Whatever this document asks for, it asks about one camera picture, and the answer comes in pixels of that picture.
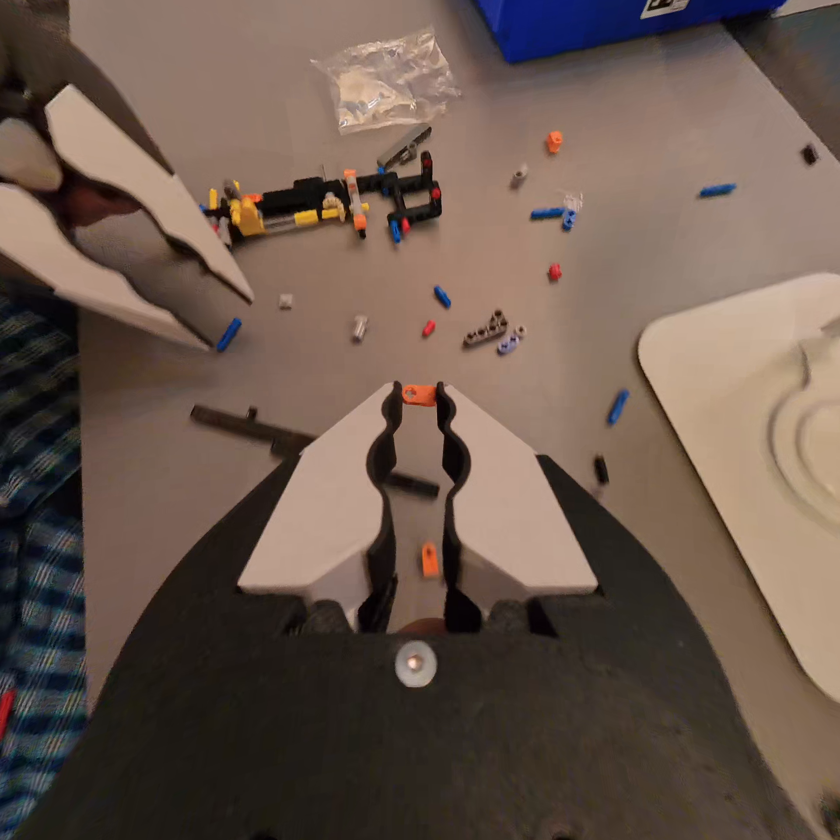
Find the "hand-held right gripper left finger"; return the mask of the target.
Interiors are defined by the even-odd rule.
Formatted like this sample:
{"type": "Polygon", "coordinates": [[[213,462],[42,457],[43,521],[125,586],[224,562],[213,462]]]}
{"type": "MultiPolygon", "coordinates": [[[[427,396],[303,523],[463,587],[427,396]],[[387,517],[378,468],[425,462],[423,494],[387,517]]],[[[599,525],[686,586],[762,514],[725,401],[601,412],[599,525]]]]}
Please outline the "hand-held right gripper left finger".
{"type": "Polygon", "coordinates": [[[384,482],[396,464],[402,388],[387,382],[302,450],[238,578],[241,592],[335,602],[356,631],[387,622],[396,539],[384,482]]]}

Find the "clear plastic bag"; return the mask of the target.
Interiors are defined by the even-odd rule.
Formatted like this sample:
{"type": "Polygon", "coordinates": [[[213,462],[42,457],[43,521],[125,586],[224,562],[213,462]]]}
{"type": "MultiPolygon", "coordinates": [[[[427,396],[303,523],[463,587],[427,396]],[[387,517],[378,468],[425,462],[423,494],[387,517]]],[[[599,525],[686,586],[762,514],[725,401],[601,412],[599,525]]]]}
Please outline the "clear plastic bag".
{"type": "Polygon", "coordinates": [[[328,81],[341,136],[429,123],[462,96],[433,26],[310,64],[328,81]]]}

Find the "black lego beam assembly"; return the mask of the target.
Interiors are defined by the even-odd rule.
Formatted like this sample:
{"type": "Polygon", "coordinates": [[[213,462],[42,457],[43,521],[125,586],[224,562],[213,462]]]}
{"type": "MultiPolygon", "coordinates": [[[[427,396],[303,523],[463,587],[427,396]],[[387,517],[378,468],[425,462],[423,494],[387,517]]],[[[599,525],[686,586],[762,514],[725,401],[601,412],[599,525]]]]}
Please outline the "black lego beam assembly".
{"type": "MultiPolygon", "coordinates": [[[[269,447],[269,453],[275,459],[299,455],[305,447],[316,440],[314,436],[295,430],[261,423],[254,406],[251,406],[244,415],[236,415],[196,404],[192,408],[190,417],[196,424],[223,431],[238,438],[266,444],[269,447]]],[[[433,481],[395,471],[389,473],[384,484],[391,489],[429,500],[437,499],[440,491],[440,485],[433,481]]]]}

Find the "dark grey lego angle beam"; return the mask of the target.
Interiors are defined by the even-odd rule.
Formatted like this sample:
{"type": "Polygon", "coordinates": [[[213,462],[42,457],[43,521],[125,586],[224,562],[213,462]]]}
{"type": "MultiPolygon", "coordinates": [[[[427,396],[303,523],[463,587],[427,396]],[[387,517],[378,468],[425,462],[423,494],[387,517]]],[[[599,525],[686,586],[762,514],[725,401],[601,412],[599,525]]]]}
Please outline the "dark grey lego angle beam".
{"type": "Polygon", "coordinates": [[[501,340],[507,332],[508,319],[503,310],[496,309],[479,327],[465,334],[462,347],[469,349],[491,340],[501,340]]]}

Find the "white board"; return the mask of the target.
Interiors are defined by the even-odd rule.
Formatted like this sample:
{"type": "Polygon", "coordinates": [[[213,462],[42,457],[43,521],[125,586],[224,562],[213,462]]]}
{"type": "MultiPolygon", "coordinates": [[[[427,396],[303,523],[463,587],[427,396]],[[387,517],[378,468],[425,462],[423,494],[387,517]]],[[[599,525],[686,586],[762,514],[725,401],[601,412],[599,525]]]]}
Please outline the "white board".
{"type": "Polygon", "coordinates": [[[652,322],[649,384],[804,672],[839,698],[839,278],[652,322]]]}

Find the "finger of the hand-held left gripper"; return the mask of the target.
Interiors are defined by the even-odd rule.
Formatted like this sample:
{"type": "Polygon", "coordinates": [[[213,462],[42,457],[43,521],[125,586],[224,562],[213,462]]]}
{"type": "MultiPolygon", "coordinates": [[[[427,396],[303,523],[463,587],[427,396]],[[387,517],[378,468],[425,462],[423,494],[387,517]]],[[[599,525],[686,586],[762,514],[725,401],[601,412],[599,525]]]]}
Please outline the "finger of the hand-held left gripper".
{"type": "Polygon", "coordinates": [[[57,296],[168,340],[221,345],[227,330],[238,327],[230,309],[212,309],[218,301],[212,280],[247,304],[254,293],[181,180],[73,86],[57,94],[45,113],[62,162],[137,201],[171,251],[150,241],[145,251],[135,251],[116,238],[103,241],[96,253],[78,244],[51,246],[57,296]]]}
{"type": "Polygon", "coordinates": [[[165,340],[210,350],[204,337],[143,299],[117,271],[90,259],[47,206],[16,185],[1,186],[2,256],[58,298],[165,340]]]}

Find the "blue box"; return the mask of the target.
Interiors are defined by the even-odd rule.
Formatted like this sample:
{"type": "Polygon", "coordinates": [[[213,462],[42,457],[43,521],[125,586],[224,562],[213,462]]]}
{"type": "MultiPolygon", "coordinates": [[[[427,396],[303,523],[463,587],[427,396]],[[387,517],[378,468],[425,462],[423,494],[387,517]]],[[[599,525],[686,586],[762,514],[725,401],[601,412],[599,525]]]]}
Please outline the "blue box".
{"type": "Polygon", "coordinates": [[[556,56],[722,20],[783,1],[476,1],[509,63],[556,56]]]}

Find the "blue plaid shirt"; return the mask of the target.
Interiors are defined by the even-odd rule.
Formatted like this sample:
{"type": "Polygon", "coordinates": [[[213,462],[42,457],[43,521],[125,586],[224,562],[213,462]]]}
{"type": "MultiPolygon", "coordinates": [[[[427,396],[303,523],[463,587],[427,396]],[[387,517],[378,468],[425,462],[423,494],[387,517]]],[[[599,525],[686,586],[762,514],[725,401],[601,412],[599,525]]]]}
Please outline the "blue plaid shirt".
{"type": "Polygon", "coordinates": [[[74,312],[2,293],[2,838],[88,723],[79,403],[74,312]]]}

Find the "yellow black lego model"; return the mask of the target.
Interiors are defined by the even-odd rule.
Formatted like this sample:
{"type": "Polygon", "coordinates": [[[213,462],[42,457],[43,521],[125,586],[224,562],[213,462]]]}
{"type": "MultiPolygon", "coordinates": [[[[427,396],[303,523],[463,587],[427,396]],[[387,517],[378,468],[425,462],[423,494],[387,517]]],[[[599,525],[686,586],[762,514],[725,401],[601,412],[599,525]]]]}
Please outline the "yellow black lego model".
{"type": "Polygon", "coordinates": [[[389,162],[378,165],[370,175],[348,169],[337,179],[316,175],[262,193],[244,193],[236,181],[228,181],[221,191],[210,190],[199,210],[230,249],[247,239],[339,224],[365,241],[371,211],[365,198],[378,196],[392,204],[385,224],[398,245],[414,226],[431,223],[443,213],[432,155],[417,154],[416,147],[409,146],[396,157],[398,164],[411,160],[419,160],[419,170],[413,175],[400,175],[389,162]]]}

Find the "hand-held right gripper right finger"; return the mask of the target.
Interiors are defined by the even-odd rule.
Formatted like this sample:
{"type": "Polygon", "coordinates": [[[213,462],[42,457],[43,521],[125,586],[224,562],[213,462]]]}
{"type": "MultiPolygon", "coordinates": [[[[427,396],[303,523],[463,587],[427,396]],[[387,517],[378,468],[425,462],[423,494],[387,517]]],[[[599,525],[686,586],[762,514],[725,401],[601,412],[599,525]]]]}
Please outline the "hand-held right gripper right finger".
{"type": "Polygon", "coordinates": [[[436,413],[453,484],[444,503],[444,614],[594,593],[595,573],[538,454],[451,384],[437,383],[436,413]]]}

